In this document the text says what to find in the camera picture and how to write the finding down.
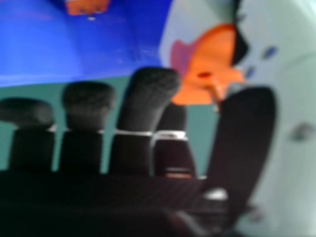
blue surface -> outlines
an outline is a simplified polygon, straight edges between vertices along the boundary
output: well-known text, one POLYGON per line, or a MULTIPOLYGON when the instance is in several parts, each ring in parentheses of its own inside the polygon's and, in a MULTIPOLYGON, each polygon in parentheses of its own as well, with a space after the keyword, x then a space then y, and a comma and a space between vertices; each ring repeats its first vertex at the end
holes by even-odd
POLYGON ((171 1, 112 0, 108 12, 88 21, 68 16, 56 0, 0 0, 0 86, 126 76, 158 66, 171 1))

green background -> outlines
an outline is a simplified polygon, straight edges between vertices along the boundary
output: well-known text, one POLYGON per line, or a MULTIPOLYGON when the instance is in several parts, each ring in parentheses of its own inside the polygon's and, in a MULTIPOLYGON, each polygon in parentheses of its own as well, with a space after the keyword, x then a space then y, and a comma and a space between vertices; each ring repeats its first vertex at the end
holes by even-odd
MULTIPOLYGON (((128 78, 102 79, 112 85, 117 92, 117 105, 107 120, 106 132, 104 134, 104 149, 102 172, 107 172, 109 151, 112 135, 115 129, 116 119, 119 113, 122 96, 128 83, 128 78)), ((57 123, 56 143, 54 152, 53 170, 58 168, 58 157, 63 131, 65 131, 64 111, 61 106, 61 93, 65 83, 41 84, 0 88, 0 99, 6 97, 27 97, 45 100, 52 104, 55 111, 57 123)), ((189 107, 189 130, 188 137, 195 155, 197 170, 199 174, 206 171, 211 144, 215 133, 218 116, 213 113, 211 106, 190 106, 189 107)), ((6 169, 12 132, 14 126, 0 122, 0 169, 6 169)))

hole in orange object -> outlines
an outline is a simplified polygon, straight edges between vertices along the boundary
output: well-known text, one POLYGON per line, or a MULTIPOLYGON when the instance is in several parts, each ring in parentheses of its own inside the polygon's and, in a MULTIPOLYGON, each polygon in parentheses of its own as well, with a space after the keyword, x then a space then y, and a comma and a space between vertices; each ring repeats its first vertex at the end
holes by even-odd
POLYGON ((210 76, 212 76, 212 73, 204 72, 204 73, 199 73, 197 76, 201 79, 206 79, 206 78, 209 78, 210 76))

orange block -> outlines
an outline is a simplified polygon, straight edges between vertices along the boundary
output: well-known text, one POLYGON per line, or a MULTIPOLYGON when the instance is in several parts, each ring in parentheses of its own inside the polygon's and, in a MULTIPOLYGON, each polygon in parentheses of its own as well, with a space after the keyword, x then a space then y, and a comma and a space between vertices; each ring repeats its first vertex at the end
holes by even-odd
POLYGON ((68 0, 68 13, 73 16, 91 15, 108 10, 110 0, 68 0))
POLYGON ((182 88, 172 99, 175 104, 220 103, 228 86, 244 81, 242 73, 231 67, 235 46, 233 25, 224 24, 206 32, 192 44, 176 41, 171 66, 182 76, 182 88))

orange clip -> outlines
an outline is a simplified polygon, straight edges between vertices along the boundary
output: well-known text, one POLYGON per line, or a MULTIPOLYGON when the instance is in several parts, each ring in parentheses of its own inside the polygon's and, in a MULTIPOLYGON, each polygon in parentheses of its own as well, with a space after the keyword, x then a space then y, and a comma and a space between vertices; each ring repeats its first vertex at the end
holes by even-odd
POLYGON ((68 13, 72 16, 91 15, 108 10, 110 0, 68 0, 68 13))
POLYGON ((176 41, 171 66, 182 76, 182 88, 172 99, 175 104, 220 103, 228 86, 244 81, 242 73, 231 67, 235 29, 224 24, 206 32, 192 44, 176 41))

